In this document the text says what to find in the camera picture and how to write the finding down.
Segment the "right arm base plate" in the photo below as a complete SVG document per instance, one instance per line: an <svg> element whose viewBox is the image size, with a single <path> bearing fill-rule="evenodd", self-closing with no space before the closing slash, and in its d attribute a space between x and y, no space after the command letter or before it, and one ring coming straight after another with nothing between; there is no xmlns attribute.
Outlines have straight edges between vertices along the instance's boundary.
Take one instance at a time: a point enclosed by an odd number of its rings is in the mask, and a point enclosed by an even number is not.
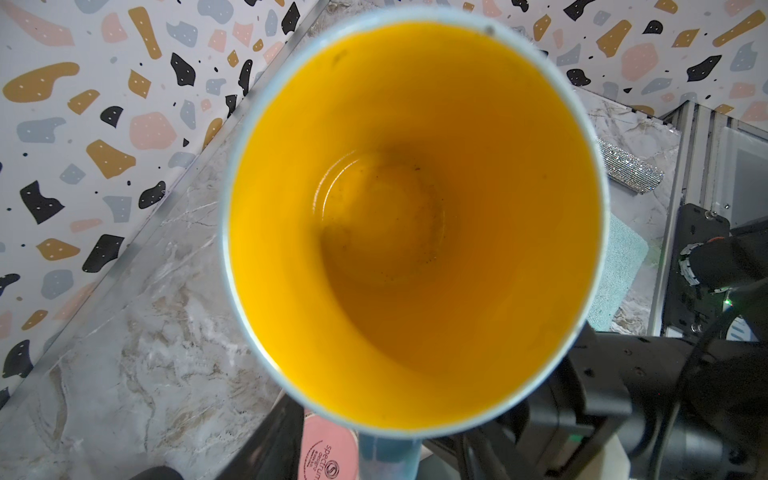
<svg viewBox="0 0 768 480"><path fill-rule="evenodd" d="M713 287L706 278L714 275L714 245L729 236L726 218L691 203L678 210L662 311L668 335L677 332L696 339L722 313L724 289Z"/></svg>

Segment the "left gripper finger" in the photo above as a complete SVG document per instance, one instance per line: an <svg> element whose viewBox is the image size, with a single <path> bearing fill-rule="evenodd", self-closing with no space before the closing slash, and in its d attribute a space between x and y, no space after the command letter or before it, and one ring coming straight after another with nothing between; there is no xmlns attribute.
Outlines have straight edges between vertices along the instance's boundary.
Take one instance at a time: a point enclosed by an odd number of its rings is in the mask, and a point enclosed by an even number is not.
<svg viewBox="0 0 768 480"><path fill-rule="evenodd" d="M304 408L290 396L283 394L215 479L296 480L304 415Z"/></svg>

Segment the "light blue mug yellow inside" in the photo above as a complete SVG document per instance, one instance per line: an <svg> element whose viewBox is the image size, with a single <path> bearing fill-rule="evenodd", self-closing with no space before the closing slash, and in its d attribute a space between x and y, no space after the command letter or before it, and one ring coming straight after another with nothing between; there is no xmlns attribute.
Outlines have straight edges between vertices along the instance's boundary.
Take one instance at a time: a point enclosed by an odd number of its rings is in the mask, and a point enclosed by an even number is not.
<svg viewBox="0 0 768 480"><path fill-rule="evenodd" d="M222 190L221 251L255 353L358 434L362 479L538 388L603 270L596 133L532 42L451 7L374 9L292 54Z"/></svg>

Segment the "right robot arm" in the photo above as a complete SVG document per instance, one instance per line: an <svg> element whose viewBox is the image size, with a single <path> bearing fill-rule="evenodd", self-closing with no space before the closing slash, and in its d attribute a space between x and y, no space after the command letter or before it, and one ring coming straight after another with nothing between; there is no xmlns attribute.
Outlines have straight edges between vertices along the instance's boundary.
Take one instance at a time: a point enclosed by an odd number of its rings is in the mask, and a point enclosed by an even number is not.
<svg viewBox="0 0 768 480"><path fill-rule="evenodd" d="M688 337L583 328L518 406L456 436L461 478L766 477L767 223L686 225L678 277L697 293L730 287L734 298Z"/></svg>

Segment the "pink mug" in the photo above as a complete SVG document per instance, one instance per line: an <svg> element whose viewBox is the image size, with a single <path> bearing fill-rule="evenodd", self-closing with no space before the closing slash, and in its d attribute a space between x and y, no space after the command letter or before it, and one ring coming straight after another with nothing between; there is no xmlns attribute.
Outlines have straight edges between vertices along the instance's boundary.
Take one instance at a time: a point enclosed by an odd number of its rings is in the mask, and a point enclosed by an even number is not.
<svg viewBox="0 0 768 480"><path fill-rule="evenodd" d="M357 480L359 449L356 433L315 413L306 412L297 478Z"/></svg>

